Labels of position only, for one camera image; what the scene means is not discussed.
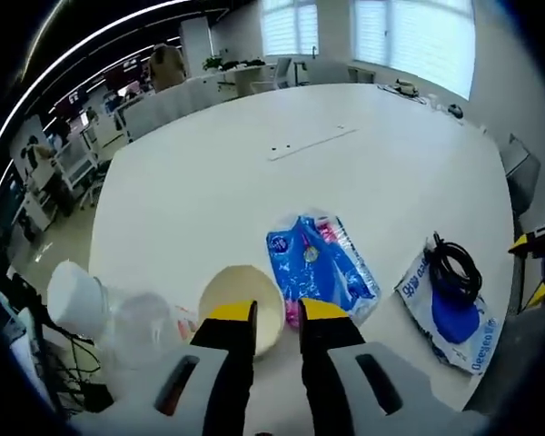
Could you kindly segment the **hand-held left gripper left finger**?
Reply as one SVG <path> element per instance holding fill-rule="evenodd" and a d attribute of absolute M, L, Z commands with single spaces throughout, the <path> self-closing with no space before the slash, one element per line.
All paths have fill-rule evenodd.
<path fill-rule="evenodd" d="M 257 304 L 224 304 L 192 341 L 139 370 L 119 400 L 71 419 L 78 435 L 241 435 L 253 385 Z"/>

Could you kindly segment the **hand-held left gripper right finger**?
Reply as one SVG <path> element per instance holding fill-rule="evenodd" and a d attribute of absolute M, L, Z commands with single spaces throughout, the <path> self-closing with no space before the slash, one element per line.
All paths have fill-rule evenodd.
<path fill-rule="evenodd" d="M 302 382 L 317 435 L 474 435 L 477 414 L 438 400 L 428 376 L 366 342 L 340 307 L 299 301 Z"/>

